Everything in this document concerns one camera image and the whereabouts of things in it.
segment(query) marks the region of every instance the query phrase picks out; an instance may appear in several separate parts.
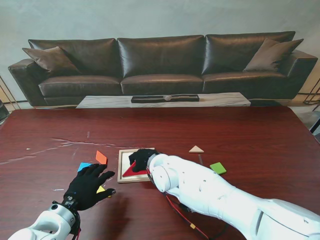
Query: red triangle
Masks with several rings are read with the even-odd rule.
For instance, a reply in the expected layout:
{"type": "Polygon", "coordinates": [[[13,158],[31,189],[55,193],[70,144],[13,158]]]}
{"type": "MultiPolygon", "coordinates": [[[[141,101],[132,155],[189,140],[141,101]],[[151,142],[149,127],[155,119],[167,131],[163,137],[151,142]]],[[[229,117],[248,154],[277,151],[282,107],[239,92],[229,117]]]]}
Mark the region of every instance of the red triangle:
{"type": "Polygon", "coordinates": [[[132,171],[132,168],[136,165],[136,162],[132,163],[132,165],[128,168],[127,171],[125,171],[124,174],[122,174],[122,177],[131,177],[131,176],[136,176],[136,175],[142,175],[142,174],[147,174],[147,170],[142,170],[138,172],[132,171]]]}

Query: blue square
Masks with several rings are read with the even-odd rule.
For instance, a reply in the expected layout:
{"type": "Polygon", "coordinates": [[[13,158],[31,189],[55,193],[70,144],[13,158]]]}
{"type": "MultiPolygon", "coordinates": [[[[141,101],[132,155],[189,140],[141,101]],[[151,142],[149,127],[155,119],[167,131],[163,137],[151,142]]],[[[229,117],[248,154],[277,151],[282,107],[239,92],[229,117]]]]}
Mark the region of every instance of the blue square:
{"type": "Polygon", "coordinates": [[[80,163],[80,166],[78,168],[78,172],[81,171],[83,168],[89,167],[90,165],[91,165],[91,163],[87,163],[87,162],[80,163]]]}

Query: black gloved hand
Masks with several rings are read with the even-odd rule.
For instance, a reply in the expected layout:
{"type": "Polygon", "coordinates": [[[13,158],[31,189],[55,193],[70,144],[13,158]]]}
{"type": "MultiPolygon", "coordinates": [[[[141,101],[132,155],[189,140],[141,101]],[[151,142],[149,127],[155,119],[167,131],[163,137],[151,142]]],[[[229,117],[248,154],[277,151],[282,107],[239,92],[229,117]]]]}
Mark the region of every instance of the black gloved hand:
{"type": "Polygon", "coordinates": [[[70,183],[63,198],[73,197],[77,202],[75,209],[86,210],[93,207],[97,202],[115,194],[116,190],[112,188],[97,193],[99,186],[115,175],[113,171],[107,171],[99,176],[106,168],[107,165],[102,164],[92,164],[84,167],[70,183]]]}
{"type": "Polygon", "coordinates": [[[132,153],[129,156],[130,165],[132,165],[135,161],[135,167],[132,168],[132,171],[137,173],[142,170],[146,170],[148,160],[153,154],[159,154],[155,149],[139,149],[138,151],[132,153]]]}

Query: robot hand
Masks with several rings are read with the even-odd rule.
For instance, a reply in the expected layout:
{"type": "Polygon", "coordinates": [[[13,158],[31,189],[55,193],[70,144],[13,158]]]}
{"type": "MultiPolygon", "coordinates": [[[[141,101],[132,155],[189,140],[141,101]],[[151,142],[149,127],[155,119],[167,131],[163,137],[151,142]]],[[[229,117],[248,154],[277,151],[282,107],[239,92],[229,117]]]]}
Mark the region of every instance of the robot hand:
{"type": "Polygon", "coordinates": [[[132,153],[129,156],[130,165],[135,162],[135,167],[132,169],[132,171],[137,173],[139,171],[146,170],[148,160],[154,154],[158,155],[159,153],[157,150],[149,148],[142,148],[132,153]]]}
{"type": "Polygon", "coordinates": [[[107,165],[99,164],[83,168],[70,183],[62,203],[54,201],[34,224],[17,231],[9,240],[65,240],[69,234],[74,235],[73,240],[76,239],[80,233],[77,211],[91,208],[116,193],[112,188],[97,193],[99,186],[115,174],[113,171],[102,174],[106,168],[107,165]]]}
{"type": "Polygon", "coordinates": [[[106,191],[97,193],[99,186],[107,179],[115,175],[113,171],[107,171],[99,176],[107,165],[92,164],[78,172],[77,176],[70,183],[68,190],[63,195],[63,204],[75,200],[74,208],[83,211],[93,207],[97,202],[113,195],[116,190],[109,188],[106,191]]]}
{"type": "Polygon", "coordinates": [[[153,155],[147,172],[157,189],[193,212],[225,221],[247,240],[320,240],[320,216],[279,199],[263,199],[216,172],[178,156],[153,155]]]}

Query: green tangram piece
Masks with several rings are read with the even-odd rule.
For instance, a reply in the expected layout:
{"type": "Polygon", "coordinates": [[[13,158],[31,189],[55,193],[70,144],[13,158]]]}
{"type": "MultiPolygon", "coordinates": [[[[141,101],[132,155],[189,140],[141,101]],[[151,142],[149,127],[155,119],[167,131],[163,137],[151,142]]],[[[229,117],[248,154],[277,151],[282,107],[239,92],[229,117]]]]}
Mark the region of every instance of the green tangram piece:
{"type": "Polygon", "coordinates": [[[210,165],[210,168],[215,171],[217,174],[224,174],[227,170],[222,166],[221,162],[217,162],[210,165]]]}

